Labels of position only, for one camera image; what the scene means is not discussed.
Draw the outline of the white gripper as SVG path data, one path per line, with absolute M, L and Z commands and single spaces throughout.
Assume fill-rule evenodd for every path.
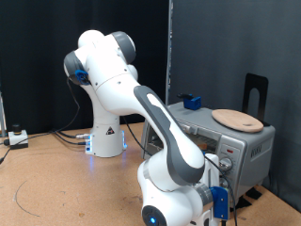
M 194 189 L 200 196 L 198 205 L 202 207 L 200 214 L 197 214 L 194 222 L 196 226 L 218 226 L 219 219 L 214 216 L 214 205 L 217 199 L 215 188 L 219 186 L 219 171 L 215 164 L 218 163 L 218 156 L 207 153 L 205 157 L 205 169 L 200 181 L 194 185 Z

